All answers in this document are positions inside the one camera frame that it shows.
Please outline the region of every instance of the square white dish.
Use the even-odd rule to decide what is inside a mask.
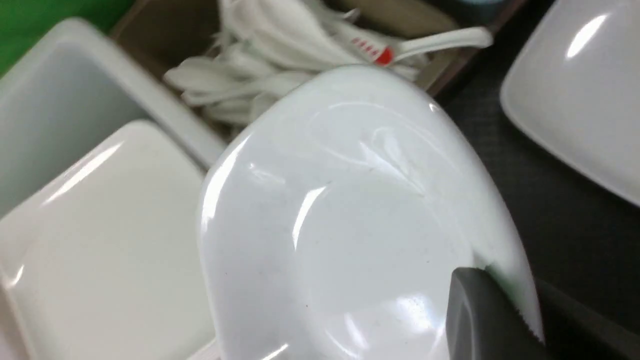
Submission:
[[[559,0],[500,101],[535,142],[640,206],[640,2]]]
[[[131,122],[0,220],[31,360],[183,360],[215,336],[196,246],[202,171]]]

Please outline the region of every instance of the plastic utensil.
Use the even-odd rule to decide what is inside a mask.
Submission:
[[[432,51],[453,47],[488,47],[493,44],[493,36],[483,27],[459,29],[430,35],[428,37],[393,41],[392,38],[377,36],[372,31],[360,29],[347,22],[333,23],[335,36],[378,65],[391,63]]]
[[[271,46],[277,44],[275,49],[295,53],[298,61],[293,64],[294,69],[327,70],[339,65],[363,63],[362,59],[331,39],[314,14],[297,1],[240,0],[230,5],[225,14],[230,28],[239,38],[257,41],[256,37],[268,37],[272,40]],[[261,43],[258,40],[256,47],[269,56],[273,50],[261,47]],[[299,62],[301,59],[323,66],[307,66]]]
[[[319,0],[302,0],[302,2],[321,22],[340,19],[354,23],[360,17],[360,9],[358,8],[343,13],[329,9],[322,1]]]
[[[212,92],[239,84],[211,60],[190,58],[164,74],[164,81],[174,88],[192,92]]]
[[[257,95],[261,92],[266,92],[267,94],[271,94],[276,97],[283,97],[291,90],[310,80],[312,77],[312,75],[307,74],[306,72],[283,71],[279,74],[257,79],[239,87],[224,91],[210,92],[208,94],[184,92],[184,94],[182,94],[182,99],[190,106],[202,106],[233,99],[235,97]]]
[[[225,110],[216,105],[207,105],[202,109],[202,114],[207,119],[224,122],[232,125],[246,126],[250,123],[248,108],[245,110]]]
[[[362,63],[359,57],[327,34],[318,18],[302,2],[259,0],[259,3],[265,18],[273,21],[273,34],[283,34],[300,51],[333,65]]]
[[[246,43],[231,45],[224,52],[224,57],[229,66],[251,78],[263,78],[278,72],[263,57],[253,54]]]
[[[320,72],[333,67],[283,44],[266,31],[256,30],[251,38],[251,44],[269,61],[285,69]]]
[[[396,50],[393,61],[400,61],[416,54],[451,49],[453,47],[484,48],[492,44],[493,35],[484,27],[478,26],[453,30],[393,45]]]
[[[256,121],[260,117],[260,115],[269,110],[269,108],[272,107],[278,100],[278,97],[267,93],[259,94],[258,96],[254,97],[253,100],[251,100],[251,107],[248,117],[249,122]]]

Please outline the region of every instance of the brown tray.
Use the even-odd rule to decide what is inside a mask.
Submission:
[[[359,8],[361,26],[390,35],[415,38],[458,28],[444,12],[421,0],[329,0],[335,8]],[[111,37],[155,77],[182,60],[207,52],[219,28],[213,0],[138,0],[116,25]],[[454,63],[457,50],[431,55],[416,84],[431,85]]]

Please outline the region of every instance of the white container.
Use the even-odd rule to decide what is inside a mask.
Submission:
[[[215,337],[203,180],[135,121],[0,219],[0,279],[31,360],[185,360]]]
[[[55,26],[0,80],[0,217],[134,119],[204,168],[226,143],[82,20]]]

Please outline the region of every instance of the dark gray surface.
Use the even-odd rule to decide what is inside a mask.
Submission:
[[[640,208],[538,147],[500,108],[502,80],[550,3],[526,6],[440,102],[493,177],[534,275],[640,334]]]

